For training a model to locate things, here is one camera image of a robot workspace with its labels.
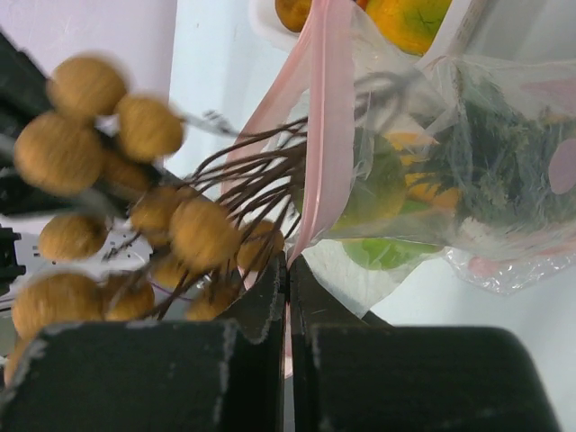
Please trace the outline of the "orange pineapple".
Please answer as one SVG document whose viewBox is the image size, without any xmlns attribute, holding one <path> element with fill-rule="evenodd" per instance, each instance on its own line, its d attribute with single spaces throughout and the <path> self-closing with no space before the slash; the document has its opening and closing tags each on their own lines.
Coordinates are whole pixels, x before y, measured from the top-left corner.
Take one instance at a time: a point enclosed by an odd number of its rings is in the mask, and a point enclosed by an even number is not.
<svg viewBox="0 0 576 432">
<path fill-rule="evenodd" d="M 461 195 L 452 211 L 397 216 L 382 235 L 456 245 L 484 233 L 560 243 L 575 231 L 575 64 L 445 58 L 430 73 L 447 108 L 424 119 L 438 142 L 418 167 Z"/>
</svg>

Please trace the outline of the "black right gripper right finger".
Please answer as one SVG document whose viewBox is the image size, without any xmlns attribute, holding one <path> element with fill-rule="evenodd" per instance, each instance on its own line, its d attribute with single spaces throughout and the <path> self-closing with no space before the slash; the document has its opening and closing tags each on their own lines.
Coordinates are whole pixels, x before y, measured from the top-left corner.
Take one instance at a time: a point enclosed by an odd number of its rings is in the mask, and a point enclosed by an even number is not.
<svg viewBox="0 0 576 432">
<path fill-rule="evenodd" d="M 303 258 L 289 272 L 299 431 L 556 431 L 533 361 L 509 331 L 358 318 Z"/>
</svg>

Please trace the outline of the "yellow orange mango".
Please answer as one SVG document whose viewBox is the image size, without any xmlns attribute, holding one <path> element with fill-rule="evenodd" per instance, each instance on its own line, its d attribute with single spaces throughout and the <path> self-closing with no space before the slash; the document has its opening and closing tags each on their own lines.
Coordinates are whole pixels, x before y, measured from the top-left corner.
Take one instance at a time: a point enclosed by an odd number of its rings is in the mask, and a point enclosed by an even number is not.
<svg viewBox="0 0 576 432">
<path fill-rule="evenodd" d="M 434 139 L 416 132 L 390 132 L 382 136 L 356 129 L 355 161 L 362 159 L 362 150 L 370 149 L 371 170 L 354 181 L 346 208 L 333 229 L 351 229 L 430 206 L 454 210 L 460 191 L 443 187 L 431 172 L 418 167 L 427 159 L 426 151 L 437 145 Z"/>
</svg>

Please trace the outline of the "clear zip top bag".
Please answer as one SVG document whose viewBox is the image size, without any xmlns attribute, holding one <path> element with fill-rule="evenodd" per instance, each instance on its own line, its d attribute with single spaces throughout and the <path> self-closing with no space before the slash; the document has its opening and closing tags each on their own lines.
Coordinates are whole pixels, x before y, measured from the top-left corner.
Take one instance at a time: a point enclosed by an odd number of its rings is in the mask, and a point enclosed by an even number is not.
<svg viewBox="0 0 576 432">
<path fill-rule="evenodd" d="M 511 285 L 575 257 L 575 60 L 409 62 L 350 1 L 315 1 L 227 159 L 225 203 L 323 236 L 459 250 Z"/>
</svg>

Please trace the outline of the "brown longan bunch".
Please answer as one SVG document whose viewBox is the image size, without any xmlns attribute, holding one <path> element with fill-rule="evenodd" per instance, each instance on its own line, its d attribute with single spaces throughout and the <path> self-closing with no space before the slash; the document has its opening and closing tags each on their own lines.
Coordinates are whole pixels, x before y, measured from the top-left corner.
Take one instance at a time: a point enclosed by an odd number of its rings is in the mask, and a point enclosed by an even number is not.
<svg viewBox="0 0 576 432">
<path fill-rule="evenodd" d="M 102 281 L 65 270 L 27 283 L 12 307 L 18 339 L 4 367 L 7 384 L 27 346 L 48 326 L 157 321 L 189 292 L 195 296 L 187 320 L 213 320 L 226 311 L 248 279 L 260 278 L 284 254 L 281 227 L 303 184 L 308 155 L 308 121 L 300 118 L 241 132 L 235 146 L 177 179 L 161 173 L 157 162 L 182 147 L 187 125 L 230 134 L 219 115 L 195 120 L 153 95 L 133 93 L 119 66 L 93 53 L 67 58 L 45 77 L 56 113 L 113 136 L 128 160 L 154 167 L 159 178 L 121 178 L 135 194 L 120 220 L 84 211 L 53 214 L 40 233 L 39 255 L 72 264 L 92 257 L 107 262 L 138 240 L 152 253 L 135 269 L 111 271 Z"/>
</svg>

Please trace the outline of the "green leaf vegetable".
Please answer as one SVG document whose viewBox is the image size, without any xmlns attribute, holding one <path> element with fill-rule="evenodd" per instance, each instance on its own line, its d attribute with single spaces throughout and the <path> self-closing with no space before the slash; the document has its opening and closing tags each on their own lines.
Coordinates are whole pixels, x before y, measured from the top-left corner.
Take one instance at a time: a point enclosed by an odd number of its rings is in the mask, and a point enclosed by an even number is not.
<svg viewBox="0 0 576 432">
<path fill-rule="evenodd" d="M 339 241 L 346 255 L 366 270 L 384 271 L 433 255 L 442 247 L 387 238 L 353 238 Z"/>
</svg>

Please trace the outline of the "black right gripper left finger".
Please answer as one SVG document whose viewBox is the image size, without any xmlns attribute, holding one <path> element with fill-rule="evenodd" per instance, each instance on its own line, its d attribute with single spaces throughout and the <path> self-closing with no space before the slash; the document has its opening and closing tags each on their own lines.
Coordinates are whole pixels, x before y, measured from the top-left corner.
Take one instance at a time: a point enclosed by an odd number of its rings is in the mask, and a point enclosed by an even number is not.
<svg viewBox="0 0 576 432">
<path fill-rule="evenodd" d="M 1 395 L 4 431 L 279 431 L 284 259 L 212 321 L 55 324 Z"/>
</svg>

